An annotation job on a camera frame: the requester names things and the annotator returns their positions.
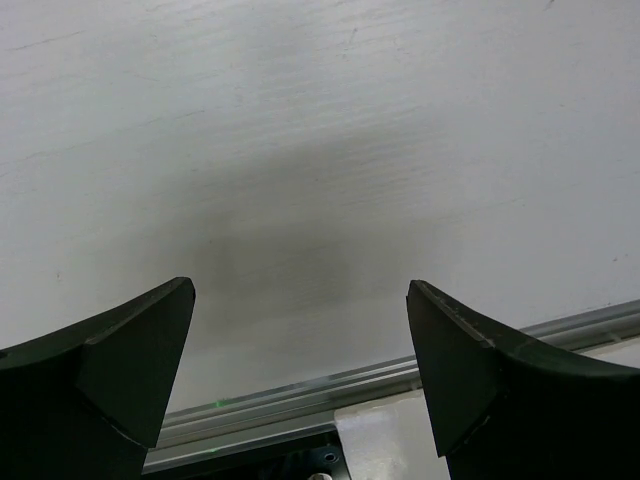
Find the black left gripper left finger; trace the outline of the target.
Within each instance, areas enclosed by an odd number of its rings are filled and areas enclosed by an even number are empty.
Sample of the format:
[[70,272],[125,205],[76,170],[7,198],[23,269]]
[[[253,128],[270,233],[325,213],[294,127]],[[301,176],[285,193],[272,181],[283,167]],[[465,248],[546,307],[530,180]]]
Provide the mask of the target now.
[[140,478],[194,305],[192,280],[177,277],[2,350],[2,478]]

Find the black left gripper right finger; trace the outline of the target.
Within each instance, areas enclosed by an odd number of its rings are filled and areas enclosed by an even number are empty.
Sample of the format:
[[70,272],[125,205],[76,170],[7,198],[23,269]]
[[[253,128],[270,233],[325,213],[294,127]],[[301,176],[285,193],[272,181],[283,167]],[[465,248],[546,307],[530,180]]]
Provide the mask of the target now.
[[411,282],[410,333],[454,479],[635,479],[639,372],[544,343]]

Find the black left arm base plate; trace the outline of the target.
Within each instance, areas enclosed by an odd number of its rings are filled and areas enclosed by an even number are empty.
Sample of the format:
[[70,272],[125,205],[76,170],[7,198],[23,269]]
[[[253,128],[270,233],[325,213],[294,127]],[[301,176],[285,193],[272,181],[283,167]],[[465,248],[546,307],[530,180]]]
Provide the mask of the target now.
[[349,479],[335,429],[207,452],[161,467],[143,479]]

